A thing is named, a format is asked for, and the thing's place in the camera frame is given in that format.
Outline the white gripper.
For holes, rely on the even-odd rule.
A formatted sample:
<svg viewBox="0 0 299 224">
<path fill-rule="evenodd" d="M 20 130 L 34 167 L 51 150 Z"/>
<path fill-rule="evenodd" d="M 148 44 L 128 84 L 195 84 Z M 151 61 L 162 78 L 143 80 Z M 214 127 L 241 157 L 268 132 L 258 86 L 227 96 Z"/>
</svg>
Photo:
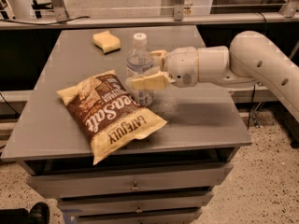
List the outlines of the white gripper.
<svg viewBox="0 0 299 224">
<path fill-rule="evenodd" d="M 198 52 L 194 47 L 178 48 L 171 52 L 165 49 L 151 52 L 154 64 L 169 74 L 159 71 L 150 76 L 131 80 L 134 90 L 164 90 L 172 83 L 179 88 L 193 87 L 198 82 Z"/>
</svg>

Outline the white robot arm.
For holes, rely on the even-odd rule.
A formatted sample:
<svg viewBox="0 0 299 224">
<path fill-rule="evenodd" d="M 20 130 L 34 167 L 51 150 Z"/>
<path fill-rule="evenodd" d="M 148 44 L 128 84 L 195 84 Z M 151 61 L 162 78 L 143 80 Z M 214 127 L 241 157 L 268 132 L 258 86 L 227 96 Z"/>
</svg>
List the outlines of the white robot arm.
<svg viewBox="0 0 299 224">
<path fill-rule="evenodd" d="M 299 120 L 299 66 L 266 36 L 245 31 L 229 47 L 185 47 L 153 52 L 155 66 L 126 80 L 132 90 L 163 90 L 198 83 L 246 88 L 262 83 Z"/>
</svg>

